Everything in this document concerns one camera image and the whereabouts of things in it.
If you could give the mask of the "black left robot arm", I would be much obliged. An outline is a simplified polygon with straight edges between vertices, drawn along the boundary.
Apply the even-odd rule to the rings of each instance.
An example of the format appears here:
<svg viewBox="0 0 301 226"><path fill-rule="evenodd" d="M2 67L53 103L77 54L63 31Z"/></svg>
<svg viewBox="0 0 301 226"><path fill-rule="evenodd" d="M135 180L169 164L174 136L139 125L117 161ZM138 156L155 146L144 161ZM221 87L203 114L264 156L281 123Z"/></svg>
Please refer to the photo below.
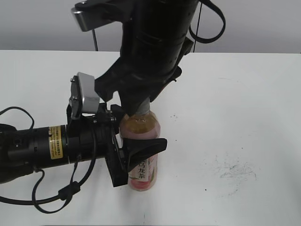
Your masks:
<svg viewBox="0 0 301 226"><path fill-rule="evenodd" d="M71 118L66 125L17 130L0 127L0 180L2 183L45 169L104 158L114 187L126 185L129 172L142 161L164 151L167 140L129 139L119 147L117 134L124 111L118 105L99 104L92 116Z"/></svg>

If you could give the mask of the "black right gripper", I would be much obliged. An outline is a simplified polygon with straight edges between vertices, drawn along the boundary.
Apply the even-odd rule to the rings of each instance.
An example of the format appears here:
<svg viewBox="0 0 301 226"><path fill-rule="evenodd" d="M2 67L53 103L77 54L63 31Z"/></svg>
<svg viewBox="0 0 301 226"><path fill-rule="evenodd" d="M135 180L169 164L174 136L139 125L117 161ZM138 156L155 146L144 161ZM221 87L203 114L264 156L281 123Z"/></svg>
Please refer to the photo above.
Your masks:
<svg viewBox="0 0 301 226"><path fill-rule="evenodd" d="M127 115L152 101L181 75L178 64L192 41L186 37L197 8L195 0L138 0L123 24L120 57L95 79L95 92L105 102L118 90Z"/></svg>

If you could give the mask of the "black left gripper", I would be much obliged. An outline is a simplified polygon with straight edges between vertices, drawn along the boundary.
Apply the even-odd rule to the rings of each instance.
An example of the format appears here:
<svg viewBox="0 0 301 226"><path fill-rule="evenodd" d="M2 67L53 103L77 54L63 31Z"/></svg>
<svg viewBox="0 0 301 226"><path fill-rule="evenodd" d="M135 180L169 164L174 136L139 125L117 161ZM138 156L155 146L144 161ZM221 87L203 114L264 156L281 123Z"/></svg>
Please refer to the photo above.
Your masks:
<svg viewBox="0 0 301 226"><path fill-rule="evenodd" d="M167 140L155 139L123 139L123 151L126 164L119 155L116 135L119 125L125 116L125 111L119 105L100 103L98 112L92 116L83 116L73 120L71 107L66 109L67 126L66 141L69 161L88 161L90 166L84 177L78 182L83 185L92 173L96 159L104 158L114 187L126 185L128 173L144 160L165 151Z"/></svg>

